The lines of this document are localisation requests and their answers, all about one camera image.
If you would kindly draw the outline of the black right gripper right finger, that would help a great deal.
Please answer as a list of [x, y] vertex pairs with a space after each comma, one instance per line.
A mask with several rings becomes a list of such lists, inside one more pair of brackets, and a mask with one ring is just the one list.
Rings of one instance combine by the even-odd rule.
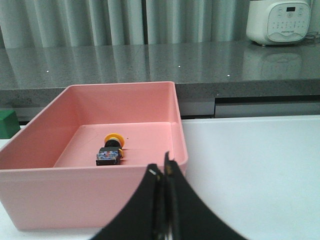
[[173, 240], [244, 240], [193, 190], [169, 152], [164, 155], [166, 213]]

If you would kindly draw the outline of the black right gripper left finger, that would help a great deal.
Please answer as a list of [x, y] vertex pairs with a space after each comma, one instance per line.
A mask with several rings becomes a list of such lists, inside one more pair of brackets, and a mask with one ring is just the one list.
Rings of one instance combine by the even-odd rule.
[[94, 240], [164, 240], [164, 178], [158, 166], [149, 164], [127, 204], [102, 228]]

